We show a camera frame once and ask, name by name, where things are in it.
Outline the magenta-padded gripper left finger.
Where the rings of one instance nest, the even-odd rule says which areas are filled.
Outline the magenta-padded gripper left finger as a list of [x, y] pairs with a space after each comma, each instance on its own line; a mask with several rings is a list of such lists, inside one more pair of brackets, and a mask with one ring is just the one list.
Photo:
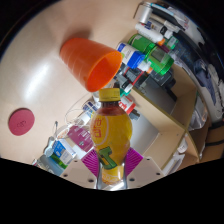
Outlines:
[[100, 163], [95, 150], [89, 151], [81, 159], [74, 159], [61, 177], [84, 188], [96, 189], [100, 173]]

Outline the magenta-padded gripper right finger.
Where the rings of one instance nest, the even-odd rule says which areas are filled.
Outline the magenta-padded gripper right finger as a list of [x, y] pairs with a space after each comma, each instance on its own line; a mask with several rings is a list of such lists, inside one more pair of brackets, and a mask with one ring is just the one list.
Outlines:
[[151, 157], [143, 157], [130, 148], [125, 157], [124, 186], [126, 189], [140, 188], [164, 176]]

